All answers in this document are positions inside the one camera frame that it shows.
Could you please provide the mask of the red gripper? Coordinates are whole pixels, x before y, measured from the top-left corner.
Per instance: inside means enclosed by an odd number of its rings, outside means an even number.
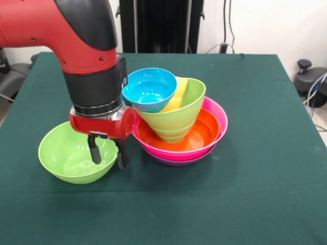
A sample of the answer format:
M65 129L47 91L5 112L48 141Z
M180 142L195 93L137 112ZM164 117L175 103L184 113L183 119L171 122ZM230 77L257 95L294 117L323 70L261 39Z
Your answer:
M87 142L92 161L95 164L101 163L101 154L96 145L96 136L103 138L119 139L114 140L118 148L117 160L120 169L129 165L129 158L124 140L131 134L134 128L136 115L131 107L121 106L113 114L101 117L80 116L72 107L69 112L71 127L79 133L87 134Z

